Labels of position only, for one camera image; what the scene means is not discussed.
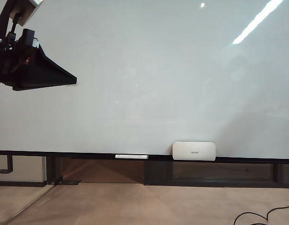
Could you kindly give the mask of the black triangular left gripper finger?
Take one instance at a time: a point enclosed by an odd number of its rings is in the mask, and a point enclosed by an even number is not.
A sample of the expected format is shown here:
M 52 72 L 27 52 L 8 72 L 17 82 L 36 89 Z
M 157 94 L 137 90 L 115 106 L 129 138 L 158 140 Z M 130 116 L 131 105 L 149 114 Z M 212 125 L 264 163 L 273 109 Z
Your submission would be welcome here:
M 15 91 L 77 84 L 77 77 L 49 59 L 41 46 L 21 62 L 14 75 Z

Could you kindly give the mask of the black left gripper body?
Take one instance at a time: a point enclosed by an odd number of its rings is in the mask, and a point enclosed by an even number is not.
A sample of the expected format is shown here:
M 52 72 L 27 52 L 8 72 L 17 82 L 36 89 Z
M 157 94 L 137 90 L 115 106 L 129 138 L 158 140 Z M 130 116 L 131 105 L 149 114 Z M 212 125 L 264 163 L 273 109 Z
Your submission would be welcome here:
M 0 30 L 0 83 L 13 83 L 14 75 L 29 64 L 32 55 L 39 47 L 35 31 L 23 29 L 22 36 L 16 40 L 16 34 L 9 32 L 3 36 Z

